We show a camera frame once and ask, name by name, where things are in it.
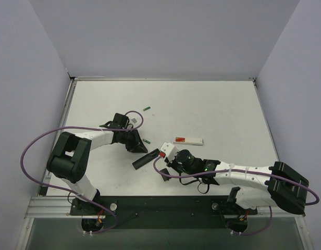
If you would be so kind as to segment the black remote control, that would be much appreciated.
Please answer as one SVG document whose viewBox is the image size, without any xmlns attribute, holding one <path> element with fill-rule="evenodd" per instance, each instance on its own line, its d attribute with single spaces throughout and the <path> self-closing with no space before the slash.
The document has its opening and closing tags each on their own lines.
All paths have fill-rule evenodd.
<svg viewBox="0 0 321 250">
<path fill-rule="evenodd" d="M 156 148 L 155 150 L 147 153 L 146 155 L 142 156 L 138 160 L 132 163 L 135 170 L 140 169 L 141 167 L 145 166 L 146 164 L 152 162 L 154 159 L 158 157 L 160 150 Z"/>
</svg>

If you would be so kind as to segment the black battery cover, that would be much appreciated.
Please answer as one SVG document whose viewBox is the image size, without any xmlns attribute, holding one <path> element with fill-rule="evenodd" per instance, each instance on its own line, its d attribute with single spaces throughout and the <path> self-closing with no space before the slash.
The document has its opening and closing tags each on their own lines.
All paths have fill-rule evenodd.
<svg viewBox="0 0 321 250">
<path fill-rule="evenodd" d="M 168 169 L 164 168 L 160 172 L 161 172 L 161 176 L 163 178 L 163 181 L 168 181 L 171 179 Z"/>
</svg>

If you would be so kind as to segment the white stick with orange tip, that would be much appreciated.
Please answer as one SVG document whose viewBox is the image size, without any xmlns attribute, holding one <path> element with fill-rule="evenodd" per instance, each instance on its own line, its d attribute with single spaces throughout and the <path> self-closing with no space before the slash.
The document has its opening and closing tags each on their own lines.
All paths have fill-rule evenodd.
<svg viewBox="0 0 321 250">
<path fill-rule="evenodd" d="M 202 146 L 204 144 L 203 139 L 194 138 L 194 137 L 175 137 L 173 140 L 174 144 L 182 144 L 182 145 L 196 145 Z"/>
</svg>

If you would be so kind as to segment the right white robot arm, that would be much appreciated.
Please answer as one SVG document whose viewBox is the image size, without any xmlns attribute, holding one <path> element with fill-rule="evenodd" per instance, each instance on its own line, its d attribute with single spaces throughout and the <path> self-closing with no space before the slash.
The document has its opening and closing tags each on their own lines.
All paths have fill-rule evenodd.
<svg viewBox="0 0 321 250">
<path fill-rule="evenodd" d="M 243 209 L 277 206 L 295 215 L 304 214 L 309 181 L 284 162 L 273 166 L 246 167 L 219 160 L 201 159 L 189 150 L 163 149 L 167 167 L 200 183 L 233 185 L 239 188 L 234 198 Z"/>
</svg>

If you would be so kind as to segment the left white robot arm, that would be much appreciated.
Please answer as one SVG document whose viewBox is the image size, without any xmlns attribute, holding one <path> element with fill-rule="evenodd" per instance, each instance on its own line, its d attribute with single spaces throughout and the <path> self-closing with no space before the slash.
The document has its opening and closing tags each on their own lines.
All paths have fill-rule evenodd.
<svg viewBox="0 0 321 250">
<path fill-rule="evenodd" d="M 46 168 L 62 179 L 82 202 L 88 214 L 100 210 L 99 191 L 86 175 L 90 152 L 96 148 L 120 143 L 130 153 L 147 153 L 148 149 L 135 128 L 129 129 L 129 117 L 116 113 L 112 121 L 96 130 L 82 133 L 62 132 L 50 154 Z"/>
</svg>

